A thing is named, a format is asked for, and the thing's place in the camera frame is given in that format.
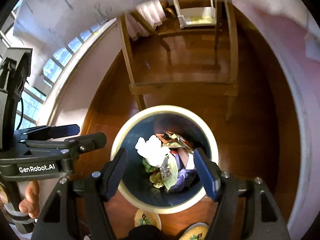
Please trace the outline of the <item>left hand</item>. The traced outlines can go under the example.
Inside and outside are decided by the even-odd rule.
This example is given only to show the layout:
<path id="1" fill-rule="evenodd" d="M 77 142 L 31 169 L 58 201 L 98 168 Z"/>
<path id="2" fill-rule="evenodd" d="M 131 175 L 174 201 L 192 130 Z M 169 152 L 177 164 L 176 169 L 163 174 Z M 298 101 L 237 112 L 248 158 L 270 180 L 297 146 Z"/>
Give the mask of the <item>left hand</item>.
<path id="1" fill-rule="evenodd" d="M 19 211 L 30 218 L 37 218 L 40 213 L 39 198 L 40 186 L 36 180 L 13 182 L 18 187 L 19 194 L 22 198 L 18 208 Z"/>

